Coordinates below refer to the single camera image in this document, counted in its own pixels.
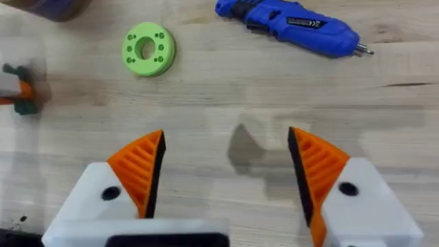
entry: blue electric screwdriver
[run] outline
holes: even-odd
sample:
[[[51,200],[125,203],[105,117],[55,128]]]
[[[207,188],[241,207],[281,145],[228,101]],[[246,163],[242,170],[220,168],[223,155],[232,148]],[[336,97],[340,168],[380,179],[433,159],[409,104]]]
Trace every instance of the blue electric screwdriver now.
[[[359,35],[344,22],[283,0],[218,0],[215,11],[236,18],[249,30],[263,32],[332,58],[373,55]]]

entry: green 3d printed ring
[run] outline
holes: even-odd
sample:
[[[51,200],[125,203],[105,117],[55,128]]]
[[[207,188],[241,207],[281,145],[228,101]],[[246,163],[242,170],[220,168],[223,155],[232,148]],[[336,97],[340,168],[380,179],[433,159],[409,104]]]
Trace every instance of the green 3d printed ring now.
[[[150,42],[154,43],[154,53],[145,59],[143,47]],[[128,32],[123,42],[123,62],[132,72],[142,76],[164,73],[172,65],[175,54],[176,46],[171,33],[155,23],[138,24]]]

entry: small hole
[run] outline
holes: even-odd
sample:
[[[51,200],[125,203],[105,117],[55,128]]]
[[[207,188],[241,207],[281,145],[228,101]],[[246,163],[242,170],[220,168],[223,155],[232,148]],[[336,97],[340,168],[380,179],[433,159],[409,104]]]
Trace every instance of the small hole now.
[[[358,196],[359,194],[357,186],[350,182],[340,183],[338,189],[346,196]]]
[[[268,19],[272,21],[274,18],[276,18],[281,12],[279,10],[271,11],[270,15],[268,16]]]
[[[108,187],[102,192],[101,198],[104,201],[114,200],[121,194],[119,187],[112,186]]]

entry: wooden surface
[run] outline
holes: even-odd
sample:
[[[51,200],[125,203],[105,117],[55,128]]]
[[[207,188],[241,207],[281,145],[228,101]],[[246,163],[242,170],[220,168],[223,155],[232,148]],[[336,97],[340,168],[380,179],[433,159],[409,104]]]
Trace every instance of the wooden surface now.
[[[217,17],[214,0],[94,0],[65,24],[0,6],[3,59],[33,67],[46,101],[37,117],[0,108],[1,226],[42,233],[87,164],[162,128],[157,217],[229,217],[233,246],[311,247],[287,151],[297,126],[369,158],[437,246],[439,3],[303,4],[376,54],[329,60]],[[178,43],[154,79],[121,61],[143,21]]]

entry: orange object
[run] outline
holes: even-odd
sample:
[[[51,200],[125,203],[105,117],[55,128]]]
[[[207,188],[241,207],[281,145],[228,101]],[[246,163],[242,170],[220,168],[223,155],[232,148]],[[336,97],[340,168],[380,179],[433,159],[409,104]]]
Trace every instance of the orange object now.
[[[350,156],[327,141],[298,128],[290,128],[288,142],[305,218],[314,246],[321,247],[327,233],[321,208]]]
[[[11,99],[0,98],[0,105],[13,104],[14,101]]]
[[[107,160],[137,206],[139,218],[154,216],[165,150],[165,135],[162,130],[157,130],[132,142]]]
[[[21,89],[21,93],[17,95],[16,98],[19,99],[34,98],[34,90],[27,82],[20,81],[20,89]]]

